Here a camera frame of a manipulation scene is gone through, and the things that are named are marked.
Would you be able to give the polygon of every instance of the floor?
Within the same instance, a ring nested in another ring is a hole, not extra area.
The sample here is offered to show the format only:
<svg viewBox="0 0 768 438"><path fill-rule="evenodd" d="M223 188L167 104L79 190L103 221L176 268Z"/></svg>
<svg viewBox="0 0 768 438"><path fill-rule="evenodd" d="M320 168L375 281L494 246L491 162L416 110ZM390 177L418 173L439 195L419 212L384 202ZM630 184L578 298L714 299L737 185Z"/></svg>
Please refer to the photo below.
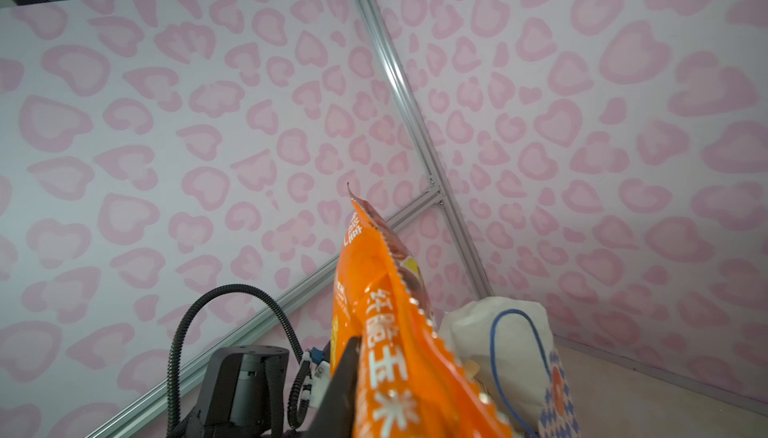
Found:
<svg viewBox="0 0 768 438"><path fill-rule="evenodd" d="M584 438L764 438L768 416L558 347Z"/></svg>

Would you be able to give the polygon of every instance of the orange snack bag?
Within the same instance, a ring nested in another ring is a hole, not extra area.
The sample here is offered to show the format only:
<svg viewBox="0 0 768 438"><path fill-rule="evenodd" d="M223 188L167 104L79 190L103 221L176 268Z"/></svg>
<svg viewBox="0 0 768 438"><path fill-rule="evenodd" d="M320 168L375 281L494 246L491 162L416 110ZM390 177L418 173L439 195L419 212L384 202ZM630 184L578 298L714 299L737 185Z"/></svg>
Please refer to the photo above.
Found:
<svg viewBox="0 0 768 438"><path fill-rule="evenodd" d="M355 438L513 436L477 384L437 337L416 260L366 201L336 267L331 371L348 340L362 337Z"/></svg>

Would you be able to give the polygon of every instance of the white plastic bag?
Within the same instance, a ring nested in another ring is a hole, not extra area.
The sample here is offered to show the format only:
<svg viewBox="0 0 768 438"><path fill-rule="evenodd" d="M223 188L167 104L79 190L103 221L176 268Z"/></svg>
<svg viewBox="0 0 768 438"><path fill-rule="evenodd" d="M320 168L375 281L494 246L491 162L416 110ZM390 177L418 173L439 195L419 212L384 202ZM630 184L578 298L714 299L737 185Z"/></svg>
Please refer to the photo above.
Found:
<svg viewBox="0 0 768 438"><path fill-rule="evenodd" d="M549 356L554 343L547 311L534 301L505 297L473 301L446 313L438 331L448 349L462 362L472 360L480 366L475 379L485 386L497 407L505 413L506 406L491 372L489 350L493 320L506 309L520 309L531 318L542 339L544 356ZM516 314L504 316L496 326L495 347L496 369L504 395L514 411L536 430L549 376L528 320ZM522 430L520 423L512 416L509 418L515 429Z"/></svg>

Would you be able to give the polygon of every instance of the blue drawstring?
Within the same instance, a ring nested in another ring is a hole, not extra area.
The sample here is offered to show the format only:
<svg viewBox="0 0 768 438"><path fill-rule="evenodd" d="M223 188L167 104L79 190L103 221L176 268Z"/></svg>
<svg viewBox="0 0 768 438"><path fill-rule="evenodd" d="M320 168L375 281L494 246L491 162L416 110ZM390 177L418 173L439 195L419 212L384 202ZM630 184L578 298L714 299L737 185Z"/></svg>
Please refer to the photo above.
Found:
<svg viewBox="0 0 768 438"><path fill-rule="evenodd" d="M525 428L525 431L530 434L531 436L538 436L531 427L523 421L523 418L520 417L519 414L517 414L514 409L512 408L512 405L509 404L507 401L507 397L504 395L504 391L502 390L502 385L498 382L498 372L496 371L496 325L498 325L499 320L501 318L505 317L508 314L519 314L523 318L527 319L528 322L531 324L531 329L533 330L533 336L536 338L536 343L538 344L538 351L542 354L542 361L544 362L544 369L547 370L547 375L549 376L549 379L552 379L552 372L549 370L549 365L547 364L547 355L544 352L544 346L542 345L542 338L538 336L538 330L536 330L536 325L533 324L533 320L531 317L529 317L524 311L520 309L507 309L505 311L502 311L498 315L496 315L496 318L493 320L493 324L491 325L491 372L493 373L493 380L496 383L496 390L498 390L498 394L502 397L502 401L504 401L504 405L507 406L507 409L512 413L514 418L520 422L521 425L523 425L523 428Z"/></svg>

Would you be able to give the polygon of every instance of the pink leopard print wall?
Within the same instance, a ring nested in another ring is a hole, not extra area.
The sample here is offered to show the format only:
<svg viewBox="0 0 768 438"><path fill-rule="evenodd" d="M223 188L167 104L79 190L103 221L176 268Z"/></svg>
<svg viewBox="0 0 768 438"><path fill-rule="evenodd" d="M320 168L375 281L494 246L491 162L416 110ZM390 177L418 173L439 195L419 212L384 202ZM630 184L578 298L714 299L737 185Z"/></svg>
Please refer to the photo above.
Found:
<svg viewBox="0 0 768 438"><path fill-rule="evenodd" d="M497 293L768 402L768 0L377 0Z"/></svg>
<svg viewBox="0 0 768 438"><path fill-rule="evenodd" d="M0 28L0 436L86 436L163 379L202 293L299 283L339 251L348 182L385 215L426 188L348 0L69 1ZM261 308L216 299L184 360Z"/></svg>

